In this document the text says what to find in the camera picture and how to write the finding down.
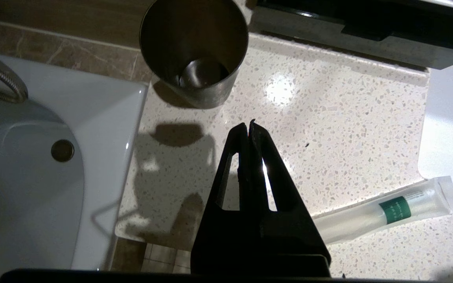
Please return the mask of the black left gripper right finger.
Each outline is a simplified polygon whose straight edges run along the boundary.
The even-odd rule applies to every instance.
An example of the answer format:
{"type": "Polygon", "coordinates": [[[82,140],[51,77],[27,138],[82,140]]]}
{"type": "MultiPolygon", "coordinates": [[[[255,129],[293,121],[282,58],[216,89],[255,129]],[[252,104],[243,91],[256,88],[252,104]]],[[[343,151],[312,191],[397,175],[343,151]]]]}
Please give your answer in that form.
{"type": "Polygon", "coordinates": [[[249,127],[262,266],[277,276],[328,276],[331,255],[269,132],[249,127]]]}

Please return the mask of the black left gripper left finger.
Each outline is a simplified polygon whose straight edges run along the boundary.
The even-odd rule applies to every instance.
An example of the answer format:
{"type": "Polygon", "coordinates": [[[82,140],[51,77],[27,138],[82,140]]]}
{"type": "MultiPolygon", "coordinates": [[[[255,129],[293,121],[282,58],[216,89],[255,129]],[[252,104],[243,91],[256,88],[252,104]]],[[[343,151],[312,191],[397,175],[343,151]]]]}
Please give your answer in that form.
{"type": "Polygon", "coordinates": [[[230,129],[191,252],[192,274],[218,274],[253,237],[248,227],[253,210],[248,131],[245,123],[230,129]],[[239,210],[223,209],[232,157],[238,154],[239,210]]]}

